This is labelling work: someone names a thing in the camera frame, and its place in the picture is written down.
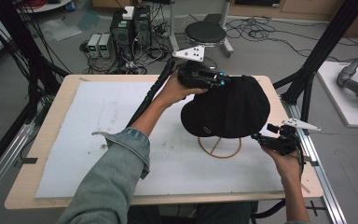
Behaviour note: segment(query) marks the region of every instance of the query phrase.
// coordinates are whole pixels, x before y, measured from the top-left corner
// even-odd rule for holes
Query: baseball cap
[[[258,133],[269,117],[269,99],[254,77],[231,77],[182,108],[185,129],[198,137],[242,138]]]

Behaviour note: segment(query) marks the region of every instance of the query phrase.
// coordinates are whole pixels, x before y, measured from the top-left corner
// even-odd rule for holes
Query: person's leg
[[[201,203],[197,224],[249,224],[252,203]]]
[[[131,206],[127,214],[128,224],[162,224],[158,206]]]

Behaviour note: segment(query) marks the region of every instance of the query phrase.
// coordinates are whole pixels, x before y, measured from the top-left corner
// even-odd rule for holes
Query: white board
[[[341,88],[337,84],[339,72],[347,65],[325,62],[319,69],[319,77],[345,124],[358,128],[358,98],[353,91]],[[358,82],[358,68],[351,79]]]
[[[50,151],[35,197],[73,197],[82,178],[106,151],[104,138],[91,133],[120,132],[152,84],[83,82]],[[191,98],[171,106],[158,121],[150,136],[151,172],[139,181],[135,195],[282,190],[274,162],[250,137],[242,139],[241,151],[230,159],[216,159],[202,151],[180,120],[181,109]],[[215,140],[203,138],[202,142],[212,148]],[[230,154],[238,143],[238,139],[223,139],[215,151]]]

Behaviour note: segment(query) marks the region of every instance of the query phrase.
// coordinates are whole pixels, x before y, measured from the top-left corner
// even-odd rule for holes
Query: wooden table
[[[84,81],[115,81],[115,82],[153,82],[155,75],[71,75],[65,78],[62,86],[40,128],[38,136],[28,154],[28,158],[38,158],[36,164],[23,164],[20,173],[13,184],[5,202],[7,209],[34,209],[66,207],[71,198],[66,199],[36,199],[48,154],[57,138],[65,115],[76,95],[77,87]],[[281,101],[268,77],[255,76],[266,93],[271,112],[268,123],[281,124],[287,119]],[[306,198],[318,198],[323,195],[323,189],[313,168],[306,164],[303,177],[303,195]],[[284,198],[283,191],[262,193],[231,193],[231,194],[201,194],[201,195],[164,195],[164,196],[135,196],[131,204],[170,204],[170,203],[212,203],[235,201],[260,201]]]

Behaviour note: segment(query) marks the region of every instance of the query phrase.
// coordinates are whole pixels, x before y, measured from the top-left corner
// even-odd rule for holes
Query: cap brim
[[[194,108],[194,102],[190,101],[185,104],[181,112],[181,120],[185,129],[197,136],[197,137],[211,137],[214,136],[213,133],[206,133],[204,131],[204,125],[201,122],[201,119],[197,117],[196,110]]]

